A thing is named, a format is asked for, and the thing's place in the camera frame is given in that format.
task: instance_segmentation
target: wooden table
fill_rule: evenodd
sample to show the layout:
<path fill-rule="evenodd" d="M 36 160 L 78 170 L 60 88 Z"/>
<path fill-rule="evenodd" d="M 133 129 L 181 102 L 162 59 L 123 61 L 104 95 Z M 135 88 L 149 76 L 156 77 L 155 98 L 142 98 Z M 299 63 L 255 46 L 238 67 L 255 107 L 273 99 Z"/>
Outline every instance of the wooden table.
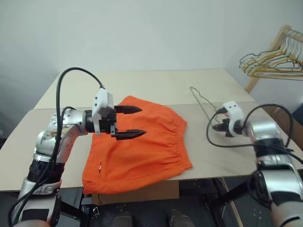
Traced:
<path fill-rule="evenodd" d="M 173 177 L 175 180 L 239 176 L 250 174 L 255 167 L 252 148 L 218 148 L 206 140 L 208 119 L 196 103 L 189 86 L 196 87 L 215 106 L 233 100 L 247 114 L 257 106 L 256 102 L 225 70 L 185 71 L 131 71 L 95 73 L 118 104 L 128 95 L 168 105 L 188 123 L 185 144 L 193 168 Z M 29 111 L 9 136 L 0 153 L 0 191 L 19 190 L 32 162 L 36 138 L 49 123 L 55 112 L 55 89 L 57 80 L 50 86 L 35 108 Z M 91 109 L 98 84 L 82 72 L 70 72 L 63 79 L 61 107 L 73 106 L 79 110 Z M 199 99 L 212 115 L 211 105 Z M 263 110 L 252 116 L 270 118 Z M 212 140 L 219 144 L 249 142 L 242 136 L 226 138 L 223 133 L 210 131 Z M 92 134 L 77 138 L 62 175 L 62 187 L 82 187 L 82 171 L 91 145 Z M 291 142 L 290 148 L 303 158 L 303 153 Z"/>

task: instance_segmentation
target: hanger rack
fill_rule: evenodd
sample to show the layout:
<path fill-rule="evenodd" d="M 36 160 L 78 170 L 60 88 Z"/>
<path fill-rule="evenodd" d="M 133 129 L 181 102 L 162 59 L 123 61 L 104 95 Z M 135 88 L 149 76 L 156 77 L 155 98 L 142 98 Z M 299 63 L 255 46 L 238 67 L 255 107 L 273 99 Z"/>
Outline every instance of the hanger rack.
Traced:
<path fill-rule="evenodd" d="M 280 31 L 278 32 L 278 34 L 277 34 L 274 42 L 270 46 L 269 50 L 270 51 L 278 50 L 283 45 L 286 38 L 290 38 L 292 40 L 295 40 L 295 41 L 303 44 L 303 34 L 298 31 L 293 30 L 290 25 L 284 25 L 281 27 Z M 261 79 L 261 77 L 250 77 L 250 80 L 244 89 L 248 93 L 250 93 L 260 79 Z"/>

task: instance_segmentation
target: orange fabric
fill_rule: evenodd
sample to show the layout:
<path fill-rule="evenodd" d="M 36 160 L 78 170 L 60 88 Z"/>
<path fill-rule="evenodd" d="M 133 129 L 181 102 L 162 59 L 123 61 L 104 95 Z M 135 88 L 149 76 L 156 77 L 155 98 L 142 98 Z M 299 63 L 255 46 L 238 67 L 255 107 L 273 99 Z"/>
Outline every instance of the orange fabric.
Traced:
<path fill-rule="evenodd" d="M 134 105 L 143 111 L 117 114 L 118 130 L 141 129 L 147 133 L 132 140 L 93 135 L 83 172 L 84 193 L 131 191 L 192 168 L 183 143 L 187 125 L 183 118 L 168 107 L 132 96 L 120 105 Z"/>

